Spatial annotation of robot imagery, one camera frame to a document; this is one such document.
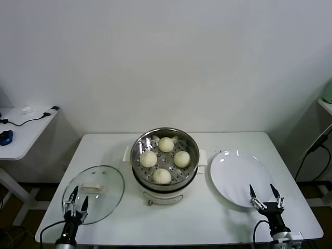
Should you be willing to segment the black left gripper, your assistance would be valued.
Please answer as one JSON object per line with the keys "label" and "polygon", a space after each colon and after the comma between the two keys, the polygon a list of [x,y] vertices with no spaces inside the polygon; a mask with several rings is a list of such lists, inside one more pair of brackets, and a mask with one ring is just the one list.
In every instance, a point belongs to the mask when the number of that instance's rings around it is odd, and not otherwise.
{"label": "black left gripper", "polygon": [[74,188],[67,201],[64,202],[65,225],[63,236],[66,238],[76,238],[78,227],[82,225],[88,215],[89,197],[86,196],[80,211],[75,211],[75,201],[78,194],[78,186]]}

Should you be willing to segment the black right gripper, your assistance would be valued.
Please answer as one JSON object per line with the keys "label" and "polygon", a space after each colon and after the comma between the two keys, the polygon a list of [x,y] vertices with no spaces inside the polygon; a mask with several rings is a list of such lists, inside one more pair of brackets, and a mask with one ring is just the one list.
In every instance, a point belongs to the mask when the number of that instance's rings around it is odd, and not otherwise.
{"label": "black right gripper", "polygon": [[290,232],[286,227],[281,214],[284,211],[284,197],[281,197],[279,191],[270,184],[275,200],[272,203],[261,202],[255,194],[253,187],[250,185],[250,197],[252,206],[258,210],[258,213],[268,219],[271,233]]}

